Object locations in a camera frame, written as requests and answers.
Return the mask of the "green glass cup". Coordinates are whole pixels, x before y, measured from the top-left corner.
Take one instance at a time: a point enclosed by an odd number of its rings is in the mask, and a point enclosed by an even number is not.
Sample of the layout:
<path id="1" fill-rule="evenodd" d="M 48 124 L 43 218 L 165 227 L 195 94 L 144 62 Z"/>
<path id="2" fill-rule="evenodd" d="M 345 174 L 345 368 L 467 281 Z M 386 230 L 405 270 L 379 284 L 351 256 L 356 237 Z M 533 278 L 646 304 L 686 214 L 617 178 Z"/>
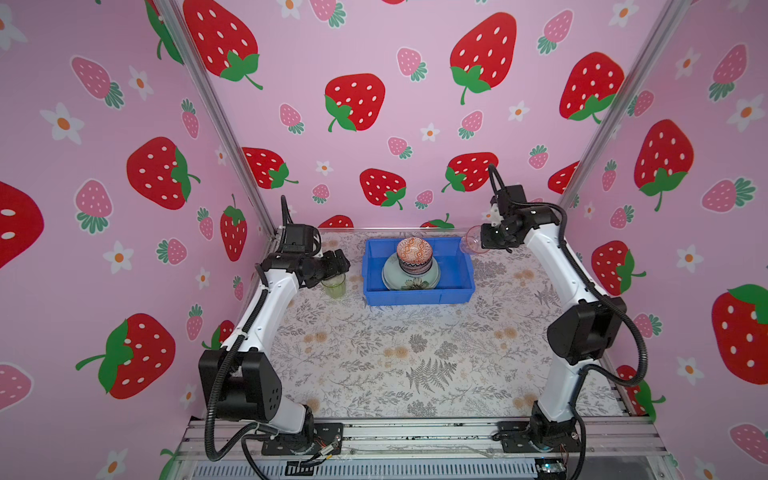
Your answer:
<path id="1" fill-rule="evenodd" d="M 339 274 L 321 281 L 324 292 L 332 299 L 341 299 L 346 294 L 346 275 Z"/>

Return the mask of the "green flower plate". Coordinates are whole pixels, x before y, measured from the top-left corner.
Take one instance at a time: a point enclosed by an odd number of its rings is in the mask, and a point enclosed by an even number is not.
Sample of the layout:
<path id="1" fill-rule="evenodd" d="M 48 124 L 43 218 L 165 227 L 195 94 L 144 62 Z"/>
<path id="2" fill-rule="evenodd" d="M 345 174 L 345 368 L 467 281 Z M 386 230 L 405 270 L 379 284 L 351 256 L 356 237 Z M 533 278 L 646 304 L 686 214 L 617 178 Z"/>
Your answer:
<path id="1" fill-rule="evenodd" d="M 385 287 L 392 291 L 413 291 L 435 289 L 441 278 L 441 270 L 437 263 L 423 274 L 411 275 L 399 265 L 386 264 L 382 270 L 382 281 Z"/>

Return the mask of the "red pattern bowl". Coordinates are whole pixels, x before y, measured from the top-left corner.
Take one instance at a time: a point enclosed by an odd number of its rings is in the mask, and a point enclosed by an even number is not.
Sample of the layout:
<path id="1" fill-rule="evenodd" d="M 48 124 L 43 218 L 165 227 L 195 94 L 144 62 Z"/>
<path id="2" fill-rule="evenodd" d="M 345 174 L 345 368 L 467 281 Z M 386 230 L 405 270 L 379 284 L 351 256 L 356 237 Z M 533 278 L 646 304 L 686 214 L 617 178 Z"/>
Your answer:
<path id="1" fill-rule="evenodd" d="M 431 264 L 433 249 L 423 238 L 409 237 L 398 243 L 396 255 L 403 269 L 417 269 Z"/>

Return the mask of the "pink glass cup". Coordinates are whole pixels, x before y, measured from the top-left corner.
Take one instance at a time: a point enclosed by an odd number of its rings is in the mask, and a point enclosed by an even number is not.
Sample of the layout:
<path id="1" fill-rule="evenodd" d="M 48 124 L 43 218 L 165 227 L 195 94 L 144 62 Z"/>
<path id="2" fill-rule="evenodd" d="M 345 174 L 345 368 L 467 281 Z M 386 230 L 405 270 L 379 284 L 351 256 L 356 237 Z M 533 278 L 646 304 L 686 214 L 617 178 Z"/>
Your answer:
<path id="1" fill-rule="evenodd" d="M 482 226 L 471 227 L 462 237 L 460 249 L 468 255 L 481 255 L 487 252 L 482 246 Z"/>

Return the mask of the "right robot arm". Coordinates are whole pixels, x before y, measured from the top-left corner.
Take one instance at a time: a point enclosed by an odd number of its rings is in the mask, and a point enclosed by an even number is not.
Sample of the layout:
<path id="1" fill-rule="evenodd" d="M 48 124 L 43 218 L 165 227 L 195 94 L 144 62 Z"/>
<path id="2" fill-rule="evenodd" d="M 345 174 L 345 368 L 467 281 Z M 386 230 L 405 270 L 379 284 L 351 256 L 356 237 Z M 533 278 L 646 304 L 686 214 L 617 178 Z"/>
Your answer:
<path id="1" fill-rule="evenodd" d="M 481 246 L 507 250 L 525 246 L 547 273 L 562 313 L 547 327 L 553 363 L 543 394 L 534 404 L 529 424 L 510 438 L 539 451 L 558 447 L 576 434 L 576 400 L 586 368 L 596 366 L 616 337 L 621 319 L 601 301 L 597 289 L 565 239 L 566 215 L 557 205 L 530 203 L 520 185 L 495 187 L 492 204 L 498 224 L 481 226 Z"/>

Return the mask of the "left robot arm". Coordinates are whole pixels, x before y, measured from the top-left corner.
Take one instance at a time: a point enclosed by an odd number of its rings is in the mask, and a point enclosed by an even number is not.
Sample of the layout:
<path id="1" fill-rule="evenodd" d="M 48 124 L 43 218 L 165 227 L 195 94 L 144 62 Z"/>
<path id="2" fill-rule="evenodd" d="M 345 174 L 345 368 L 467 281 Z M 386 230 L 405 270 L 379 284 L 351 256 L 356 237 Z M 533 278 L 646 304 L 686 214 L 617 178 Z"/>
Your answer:
<path id="1" fill-rule="evenodd" d="M 322 252 L 317 228 L 283 226 L 277 250 L 256 264 L 257 284 L 233 333 L 205 351 L 198 370 L 206 395 L 204 442 L 212 460 L 222 458 L 257 430 L 282 436 L 294 449 L 314 443 L 311 408 L 288 399 L 269 360 L 280 321 L 301 289 L 349 271 L 342 250 Z"/>

